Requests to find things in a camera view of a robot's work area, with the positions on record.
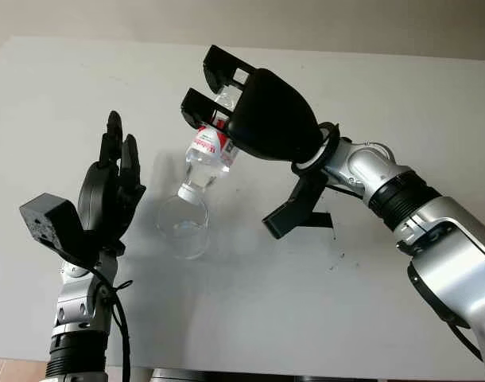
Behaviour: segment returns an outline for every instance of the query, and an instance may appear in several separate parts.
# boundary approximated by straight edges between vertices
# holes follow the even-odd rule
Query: gray wall
[[[485,0],[5,0],[13,35],[485,60]]]

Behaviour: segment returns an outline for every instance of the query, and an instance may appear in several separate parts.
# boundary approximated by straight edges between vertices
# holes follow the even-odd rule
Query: red and white label
[[[217,131],[214,127],[205,126],[198,129],[190,147],[219,158],[225,166],[229,167],[239,151],[225,134]]]

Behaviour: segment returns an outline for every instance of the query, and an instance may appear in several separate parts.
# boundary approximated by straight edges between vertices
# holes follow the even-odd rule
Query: transparent cup
[[[174,195],[160,205],[157,228],[174,257],[196,259],[209,245],[208,219],[204,201],[194,205]]]

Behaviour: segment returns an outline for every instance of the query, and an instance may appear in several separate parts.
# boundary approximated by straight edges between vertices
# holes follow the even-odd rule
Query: black cable
[[[464,336],[462,332],[460,332],[460,329],[458,329],[458,326],[453,325],[453,324],[448,324],[449,329],[455,334],[456,338],[458,338],[462,344],[464,344],[469,351],[475,355],[475,357],[483,362],[483,357],[481,357],[481,352],[479,351],[478,348],[474,346],[472,342],[469,341],[468,338]]]
[[[121,285],[117,286],[115,290],[119,291],[121,289],[129,287],[133,283],[133,280],[128,280],[122,283]],[[114,306],[111,307],[112,316],[114,317],[115,324],[117,324],[118,328],[121,329],[121,322],[118,320],[117,314],[115,314]]]
[[[335,185],[326,185],[326,189],[334,189],[335,191],[338,191],[339,193],[344,193],[345,195],[349,195],[351,197],[357,197],[358,199],[363,199],[361,195],[358,195],[357,193],[353,191],[349,191],[348,189],[342,189],[341,187],[336,187]]]
[[[118,316],[120,321],[116,318],[115,322],[121,331],[122,337],[122,382],[130,382],[130,375],[131,375],[131,362],[130,362],[130,333],[128,330],[128,323],[126,320],[126,315],[124,314],[124,308],[122,307],[121,300],[117,295],[117,290],[128,287],[133,282],[130,280],[129,282],[125,282],[119,286],[119,288],[114,288],[110,282],[107,280],[101,272],[97,269],[90,269],[89,270],[94,276],[96,276],[99,281],[108,289],[111,294],[111,298],[115,307],[117,308]]]

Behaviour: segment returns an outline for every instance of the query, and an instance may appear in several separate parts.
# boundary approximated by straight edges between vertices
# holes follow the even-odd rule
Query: tile floor
[[[45,377],[45,362],[4,360],[0,358],[0,382],[38,382]],[[107,367],[108,380],[120,382],[122,370],[114,366]],[[131,382],[149,382],[152,370],[132,368]]]

